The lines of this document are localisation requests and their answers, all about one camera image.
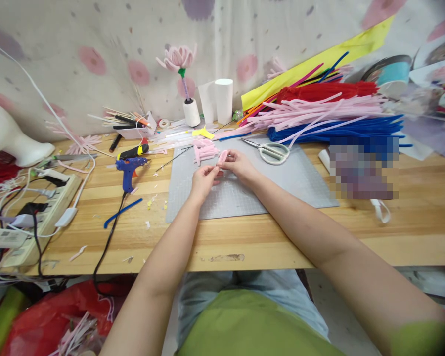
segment gray cutting mat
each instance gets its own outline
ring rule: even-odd
[[[251,136],[249,139],[261,144],[270,142],[265,135]],[[238,138],[222,142],[215,141],[215,146],[220,151],[236,149],[243,152],[262,174],[315,208],[339,206],[338,200],[330,198],[328,186],[299,145],[292,147],[287,161],[280,166],[265,163],[257,149]],[[183,150],[184,148],[176,148],[173,157]],[[194,158],[194,150],[191,148],[173,161],[167,223],[173,221],[189,196],[193,172],[199,168],[196,163],[193,163]],[[202,161],[201,165],[215,165],[217,161],[218,158],[215,157]],[[252,191],[246,188],[232,172],[224,171],[224,177],[219,180],[221,183],[212,188],[204,202],[199,219],[267,213]]]

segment yellow tag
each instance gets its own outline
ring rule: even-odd
[[[213,139],[214,138],[214,135],[212,133],[210,133],[208,130],[206,130],[206,125],[202,129],[200,129],[200,130],[193,130],[193,134],[192,135],[193,136],[201,135],[201,136],[204,136],[204,137],[209,138],[209,139]]]

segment white strap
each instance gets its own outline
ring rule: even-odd
[[[388,223],[391,219],[391,212],[389,211],[389,208],[384,204],[384,202],[381,199],[370,199],[371,204],[376,209],[376,216],[377,218],[382,221],[382,223]],[[381,205],[386,210],[386,215],[382,216],[382,208]]]

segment person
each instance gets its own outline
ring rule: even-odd
[[[441,306],[340,224],[230,150],[226,162],[194,173],[187,201],[142,267],[100,355],[161,355],[199,211],[221,169],[252,189],[328,277],[383,355],[440,351]],[[187,273],[178,309],[178,355],[343,355],[330,344],[328,328],[293,270]]]

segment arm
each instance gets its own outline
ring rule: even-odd
[[[220,165],[232,170],[292,242],[325,273],[384,355],[403,325],[445,322],[445,311],[349,231],[261,175],[237,151]]]
[[[100,353],[161,355],[173,297],[188,263],[201,205],[211,191],[218,167],[193,175],[191,193],[138,274]]]

